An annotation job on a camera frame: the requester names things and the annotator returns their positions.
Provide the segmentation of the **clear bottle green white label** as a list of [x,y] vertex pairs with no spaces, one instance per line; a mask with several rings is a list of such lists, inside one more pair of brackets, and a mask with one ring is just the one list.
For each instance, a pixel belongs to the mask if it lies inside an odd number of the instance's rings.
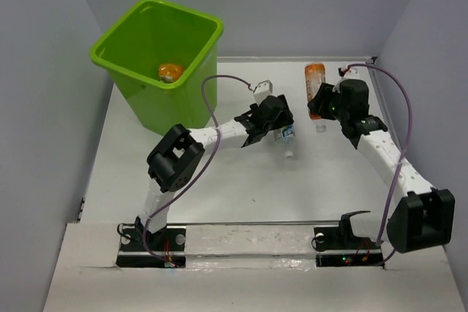
[[273,131],[276,145],[281,149],[286,158],[292,158],[294,153],[295,129],[292,124],[283,126]]

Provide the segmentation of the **orange capped orange label bottle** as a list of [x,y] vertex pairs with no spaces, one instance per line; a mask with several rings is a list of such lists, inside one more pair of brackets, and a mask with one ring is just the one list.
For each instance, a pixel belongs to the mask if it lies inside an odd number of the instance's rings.
[[[322,83],[325,82],[325,65],[323,63],[310,63],[304,69],[305,82],[306,82],[306,95],[307,100],[310,102]],[[316,132],[326,132],[326,122],[309,110],[309,117],[314,122]]]

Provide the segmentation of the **small orange juice bottle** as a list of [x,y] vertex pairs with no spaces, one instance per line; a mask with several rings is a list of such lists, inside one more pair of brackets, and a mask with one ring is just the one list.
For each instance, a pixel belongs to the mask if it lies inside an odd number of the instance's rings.
[[158,68],[158,77],[163,83],[174,83],[183,73],[183,67],[177,64],[160,64]]

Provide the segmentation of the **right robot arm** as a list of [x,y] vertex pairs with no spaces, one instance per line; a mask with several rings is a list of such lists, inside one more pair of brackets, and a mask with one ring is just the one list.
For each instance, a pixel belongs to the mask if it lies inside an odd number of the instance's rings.
[[308,103],[310,112],[338,121],[342,134],[364,156],[388,187],[382,213],[347,213],[336,230],[338,242],[356,246],[363,238],[390,243],[400,254],[450,242],[455,197],[427,181],[398,149],[384,122],[369,112],[369,88],[363,80],[321,83]]

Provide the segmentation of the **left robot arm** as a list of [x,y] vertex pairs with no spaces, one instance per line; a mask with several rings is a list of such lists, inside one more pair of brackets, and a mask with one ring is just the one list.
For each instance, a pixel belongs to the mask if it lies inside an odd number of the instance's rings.
[[188,129],[176,124],[147,157],[149,185],[142,211],[135,219],[136,240],[153,250],[162,241],[169,207],[175,195],[183,194],[201,176],[195,171],[204,156],[206,170],[217,151],[245,148],[267,133],[294,122],[285,95],[269,95],[249,111],[214,127]]

